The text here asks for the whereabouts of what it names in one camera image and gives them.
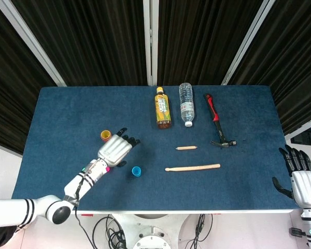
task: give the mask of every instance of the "blue bottle cap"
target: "blue bottle cap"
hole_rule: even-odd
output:
[[[140,177],[140,175],[142,174],[142,170],[141,170],[140,167],[138,167],[138,166],[133,167],[133,169],[131,170],[131,172],[132,172],[133,175],[136,176],[136,177]]]

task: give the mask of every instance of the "bottle label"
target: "bottle label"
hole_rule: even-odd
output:
[[[193,112],[193,103],[184,102],[181,104],[181,112],[185,112],[187,110]]]
[[[169,114],[168,97],[166,95],[155,96],[155,109],[157,112],[157,122],[171,120]]]

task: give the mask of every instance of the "robotic hand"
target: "robotic hand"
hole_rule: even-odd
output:
[[[113,135],[98,151],[98,159],[92,160],[65,188],[63,200],[50,195],[39,199],[0,200],[0,227],[20,226],[23,228],[40,215],[54,224],[65,222],[79,200],[109,170],[126,164],[122,159],[135,147],[139,140],[121,137],[126,131],[122,128]]]
[[[298,151],[290,146],[285,146],[287,151],[280,148],[286,167],[290,176],[292,191],[281,187],[277,178],[273,177],[274,187],[287,197],[294,199],[299,207],[303,209],[301,215],[305,233],[299,229],[291,228],[292,235],[295,233],[299,237],[306,235],[309,247],[311,248],[311,161],[309,156],[303,151]]]

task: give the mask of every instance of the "hammer head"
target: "hammer head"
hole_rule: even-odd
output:
[[[236,141],[234,140],[231,140],[229,142],[224,142],[224,143],[218,143],[218,142],[214,142],[214,141],[211,141],[212,144],[214,144],[215,146],[218,146],[218,147],[221,147],[221,148],[228,148],[229,146],[234,146],[236,145]]]

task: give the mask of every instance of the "plastic bottle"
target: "plastic bottle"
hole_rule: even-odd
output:
[[[172,126],[171,115],[169,113],[168,97],[164,94],[162,87],[157,87],[157,95],[154,97],[155,111],[157,113],[157,124],[160,129]]]
[[[192,126],[192,120],[195,117],[192,99],[192,87],[189,83],[182,83],[179,87],[181,101],[181,117],[186,127]]]

